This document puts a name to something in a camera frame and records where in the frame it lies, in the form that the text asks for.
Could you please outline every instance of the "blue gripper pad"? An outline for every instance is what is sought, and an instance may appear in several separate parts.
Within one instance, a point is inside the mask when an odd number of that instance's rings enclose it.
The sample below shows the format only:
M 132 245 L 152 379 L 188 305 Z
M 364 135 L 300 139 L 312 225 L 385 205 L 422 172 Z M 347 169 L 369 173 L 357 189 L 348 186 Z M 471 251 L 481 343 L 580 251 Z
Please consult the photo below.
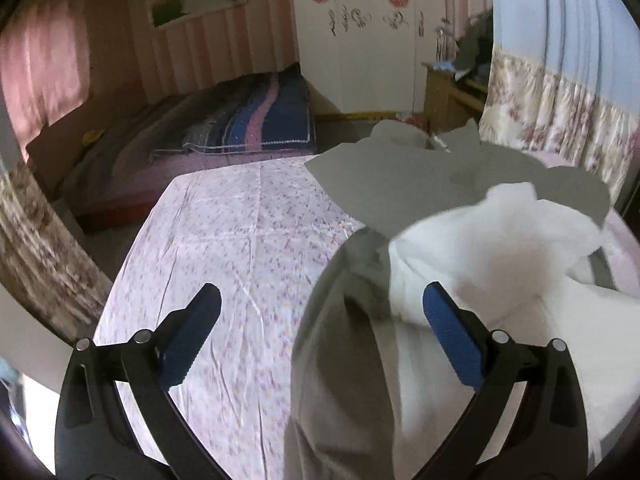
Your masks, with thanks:
M 184 310 L 170 313 L 180 316 L 171 339 L 160 355 L 160 387 L 167 391 L 182 384 L 198 352 L 207 340 L 222 310 L 222 297 L 215 285 L 205 283 Z
M 438 282 L 424 289 L 422 308 L 460 382 L 477 392 L 484 383 L 482 351 L 465 328 L 462 311 Z

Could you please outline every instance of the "floral curtain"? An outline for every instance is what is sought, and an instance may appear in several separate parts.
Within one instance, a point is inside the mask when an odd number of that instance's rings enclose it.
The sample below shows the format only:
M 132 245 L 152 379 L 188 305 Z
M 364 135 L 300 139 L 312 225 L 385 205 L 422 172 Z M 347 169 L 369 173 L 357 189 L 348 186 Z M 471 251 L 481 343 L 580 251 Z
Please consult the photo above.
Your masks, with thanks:
M 111 282 L 53 211 L 25 146 L 88 94 L 78 10 L 72 0 L 26 0 L 0 38 L 0 282 L 70 344 L 93 333 Z
M 612 203 L 640 125 L 640 33 L 620 0 L 494 0 L 483 140 L 558 153 Z

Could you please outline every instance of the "pink floral bedsheet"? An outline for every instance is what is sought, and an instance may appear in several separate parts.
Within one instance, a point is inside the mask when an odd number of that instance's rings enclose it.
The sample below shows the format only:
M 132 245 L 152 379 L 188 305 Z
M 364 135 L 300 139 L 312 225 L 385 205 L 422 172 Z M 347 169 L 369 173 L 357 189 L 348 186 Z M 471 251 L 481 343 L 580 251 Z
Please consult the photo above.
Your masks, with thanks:
M 138 234 L 95 333 L 98 344 L 126 341 L 185 307 L 203 283 L 220 288 L 222 315 L 171 396 L 236 479 L 283 478 L 296 331 L 316 279 L 362 226 L 306 171 L 310 158 L 177 177 Z M 638 243 L 613 212 L 605 232 L 616 285 L 640 298 Z M 162 461 L 128 386 L 119 387 L 142 449 Z

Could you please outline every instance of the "metal screw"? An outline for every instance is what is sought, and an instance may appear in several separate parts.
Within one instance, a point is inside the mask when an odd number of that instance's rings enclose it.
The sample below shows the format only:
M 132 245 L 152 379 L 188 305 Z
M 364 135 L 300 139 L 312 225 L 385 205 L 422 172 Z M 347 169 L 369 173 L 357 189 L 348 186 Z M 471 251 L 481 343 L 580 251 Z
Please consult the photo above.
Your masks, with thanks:
M 91 340 L 83 337 L 80 341 L 76 343 L 76 349 L 78 349 L 79 351 L 86 350 L 87 348 L 89 348 L 90 344 L 91 344 Z
M 491 334 L 491 338 L 501 345 L 509 342 L 509 334 L 507 334 L 504 330 L 496 330 Z
M 146 343 L 151 339 L 151 333 L 151 330 L 147 328 L 138 330 L 133 336 L 133 341 L 135 341 L 136 343 Z
M 566 350 L 566 343 L 562 341 L 562 339 L 554 339 L 551 344 L 559 352 L 564 352 Z

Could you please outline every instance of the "white wardrobe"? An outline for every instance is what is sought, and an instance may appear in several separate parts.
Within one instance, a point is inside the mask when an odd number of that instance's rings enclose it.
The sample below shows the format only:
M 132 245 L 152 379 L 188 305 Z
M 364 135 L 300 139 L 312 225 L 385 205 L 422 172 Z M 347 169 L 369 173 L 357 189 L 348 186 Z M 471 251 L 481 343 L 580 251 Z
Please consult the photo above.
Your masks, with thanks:
M 316 114 L 420 112 L 445 0 L 294 0 Z

